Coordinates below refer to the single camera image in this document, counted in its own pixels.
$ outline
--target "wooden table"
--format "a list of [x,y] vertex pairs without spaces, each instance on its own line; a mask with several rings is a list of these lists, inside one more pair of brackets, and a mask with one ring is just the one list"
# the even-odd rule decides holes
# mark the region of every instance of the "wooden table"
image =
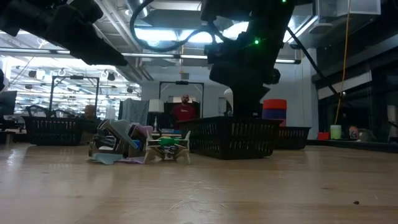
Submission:
[[104,166],[87,150],[0,149],[1,223],[398,223],[396,154],[312,146]]

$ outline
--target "black plastic basket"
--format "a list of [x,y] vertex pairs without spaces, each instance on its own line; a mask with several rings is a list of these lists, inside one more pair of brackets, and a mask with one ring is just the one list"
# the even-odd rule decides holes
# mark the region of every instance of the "black plastic basket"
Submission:
[[83,123],[78,118],[23,117],[31,144],[38,146],[77,146]]
[[275,149],[303,149],[311,128],[280,127]]
[[179,122],[191,152],[219,159],[258,159],[274,151],[280,121],[215,117]]

